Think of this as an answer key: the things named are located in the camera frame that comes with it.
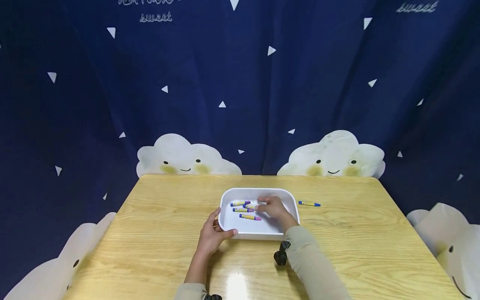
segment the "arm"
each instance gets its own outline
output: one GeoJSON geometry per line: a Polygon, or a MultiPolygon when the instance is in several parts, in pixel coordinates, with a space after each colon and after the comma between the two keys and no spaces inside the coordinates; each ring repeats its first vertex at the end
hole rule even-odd
{"type": "Polygon", "coordinates": [[[220,207],[210,214],[202,227],[197,250],[192,257],[185,280],[179,286],[174,300],[204,300],[207,295],[205,283],[208,261],[224,240],[230,239],[238,233],[236,229],[223,231],[220,228],[218,220],[215,220],[219,213],[220,207]]]}
{"type": "Polygon", "coordinates": [[[205,288],[207,265],[208,257],[195,252],[185,281],[178,288],[174,300],[204,300],[207,295],[205,288]]]}
{"type": "Polygon", "coordinates": [[[338,278],[333,265],[320,251],[312,234],[300,226],[277,197],[259,198],[267,205],[256,207],[276,218],[283,228],[286,250],[293,271],[305,286],[310,300],[350,300],[347,289],[338,278]]]}

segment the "black watch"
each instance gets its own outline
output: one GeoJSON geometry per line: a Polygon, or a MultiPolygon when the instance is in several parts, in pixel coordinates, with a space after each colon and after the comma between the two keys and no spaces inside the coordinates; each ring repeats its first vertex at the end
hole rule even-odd
{"type": "Polygon", "coordinates": [[[275,262],[277,265],[286,265],[287,264],[287,253],[285,252],[286,249],[290,247],[290,242],[287,240],[284,240],[283,242],[280,243],[280,249],[275,252],[273,255],[273,259],[275,259],[275,262]]]}
{"type": "Polygon", "coordinates": [[[204,300],[222,300],[222,297],[215,294],[215,295],[206,295],[204,300]]]}

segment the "crayon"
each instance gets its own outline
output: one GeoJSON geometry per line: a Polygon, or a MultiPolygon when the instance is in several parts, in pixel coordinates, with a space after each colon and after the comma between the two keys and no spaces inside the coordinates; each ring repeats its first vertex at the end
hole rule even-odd
{"type": "Polygon", "coordinates": [[[250,201],[233,202],[233,203],[230,203],[230,207],[242,206],[242,205],[244,205],[244,204],[250,204],[250,203],[251,203],[250,201]]]}
{"type": "Polygon", "coordinates": [[[244,205],[242,205],[242,206],[243,206],[243,208],[249,208],[249,209],[255,210],[255,206],[254,206],[254,205],[244,204],[244,205]]]}
{"type": "Polygon", "coordinates": [[[262,218],[260,218],[259,216],[249,216],[249,215],[244,215],[244,214],[240,214],[241,218],[244,218],[244,219],[250,219],[250,220],[255,220],[255,221],[261,221],[262,218]]]}
{"type": "Polygon", "coordinates": [[[254,210],[250,208],[232,208],[235,213],[253,213],[254,210]]]}
{"type": "Polygon", "coordinates": [[[308,206],[320,206],[320,204],[315,203],[315,202],[305,202],[305,201],[299,201],[300,205],[308,205],[308,206]]]}

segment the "blue backdrop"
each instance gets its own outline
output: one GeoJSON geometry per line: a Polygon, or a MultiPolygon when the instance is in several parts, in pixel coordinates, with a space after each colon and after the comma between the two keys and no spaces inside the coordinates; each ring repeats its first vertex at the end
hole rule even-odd
{"type": "Polygon", "coordinates": [[[167,133],[275,175],[294,149],[347,130],[385,151],[381,182],[404,213],[443,202],[478,224],[479,12],[476,0],[2,2],[0,296],[118,210],[137,151],[167,133]]]}

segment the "cloud cutout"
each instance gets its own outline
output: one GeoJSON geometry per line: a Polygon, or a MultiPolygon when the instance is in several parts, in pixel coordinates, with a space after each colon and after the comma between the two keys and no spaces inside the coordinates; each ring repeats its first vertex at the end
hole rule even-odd
{"type": "Polygon", "coordinates": [[[153,146],[140,148],[137,156],[139,178],[143,174],[242,174],[237,165],[223,159],[215,148],[190,144],[174,133],[160,136],[153,146]]]}
{"type": "Polygon", "coordinates": [[[377,146],[359,144],[355,135],[337,130],[318,143],[301,146],[290,154],[277,175],[372,176],[385,171],[385,153],[377,146]]]}
{"type": "Polygon", "coordinates": [[[480,225],[443,203],[414,210],[407,219],[464,298],[480,300],[480,225]]]}
{"type": "Polygon", "coordinates": [[[115,215],[108,213],[98,224],[81,224],[57,258],[33,269],[4,300],[61,300],[85,257],[96,247],[115,215]]]}

